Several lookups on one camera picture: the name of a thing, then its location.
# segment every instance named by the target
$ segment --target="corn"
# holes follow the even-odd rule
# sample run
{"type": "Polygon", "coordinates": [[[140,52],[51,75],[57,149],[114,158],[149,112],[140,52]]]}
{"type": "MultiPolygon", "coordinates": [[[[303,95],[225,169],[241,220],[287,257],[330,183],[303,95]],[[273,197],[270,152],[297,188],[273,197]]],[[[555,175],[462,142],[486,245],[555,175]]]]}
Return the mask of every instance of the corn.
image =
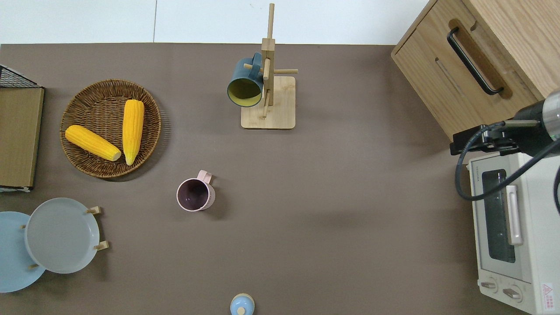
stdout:
{"type": "Polygon", "coordinates": [[[138,155],[143,125],[144,103],[139,100],[127,100],[123,117],[123,152],[127,165],[132,165],[138,155]]]}
{"type": "Polygon", "coordinates": [[[71,125],[64,132],[64,136],[71,143],[105,160],[114,162],[120,157],[120,150],[116,146],[82,126],[71,125]]]}

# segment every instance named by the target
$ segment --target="warning label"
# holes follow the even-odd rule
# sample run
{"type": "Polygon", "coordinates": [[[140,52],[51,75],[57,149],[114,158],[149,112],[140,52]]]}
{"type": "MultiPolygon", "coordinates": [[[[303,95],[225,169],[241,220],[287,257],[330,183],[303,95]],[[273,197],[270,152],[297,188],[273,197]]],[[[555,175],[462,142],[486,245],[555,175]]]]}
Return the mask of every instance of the warning label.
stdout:
{"type": "Polygon", "coordinates": [[[554,310],[554,287],[552,283],[542,283],[541,288],[543,290],[543,307],[545,311],[554,310]]]}

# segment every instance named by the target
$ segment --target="toaster oven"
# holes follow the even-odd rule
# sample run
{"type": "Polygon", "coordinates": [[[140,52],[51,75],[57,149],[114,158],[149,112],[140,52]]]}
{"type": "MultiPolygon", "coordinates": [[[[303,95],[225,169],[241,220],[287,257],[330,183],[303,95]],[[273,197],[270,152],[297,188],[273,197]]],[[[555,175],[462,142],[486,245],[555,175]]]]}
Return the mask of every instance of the toaster oven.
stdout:
{"type": "MultiPolygon", "coordinates": [[[[467,165],[473,195],[503,182],[531,157],[492,154],[467,165]]],[[[473,202],[480,292],[530,314],[560,314],[560,156],[539,161],[502,191],[473,202]]]]}

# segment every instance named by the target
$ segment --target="black wire basket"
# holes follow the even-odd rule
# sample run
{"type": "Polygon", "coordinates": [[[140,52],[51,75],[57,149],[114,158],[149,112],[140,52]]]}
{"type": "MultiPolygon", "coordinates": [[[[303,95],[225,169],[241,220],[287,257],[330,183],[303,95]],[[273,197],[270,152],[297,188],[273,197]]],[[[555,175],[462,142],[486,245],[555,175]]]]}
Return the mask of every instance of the black wire basket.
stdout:
{"type": "Polygon", "coordinates": [[[41,87],[16,71],[0,64],[0,89],[41,87]]]}

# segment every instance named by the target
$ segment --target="oven window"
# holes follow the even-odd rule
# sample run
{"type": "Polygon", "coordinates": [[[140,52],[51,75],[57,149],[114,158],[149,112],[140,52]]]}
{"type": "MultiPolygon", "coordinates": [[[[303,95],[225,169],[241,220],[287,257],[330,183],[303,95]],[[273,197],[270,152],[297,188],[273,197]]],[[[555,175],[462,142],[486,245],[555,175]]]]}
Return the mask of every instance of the oven window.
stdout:
{"type": "MultiPolygon", "coordinates": [[[[504,169],[482,173],[482,189],[486,192],[506,179],[504,169]]],[[[506,196],[504,190],[484,199],[486,212],[486,232],[490,257],[505,262],[515,262],[515,249],[507,241],[506,196]]]]}

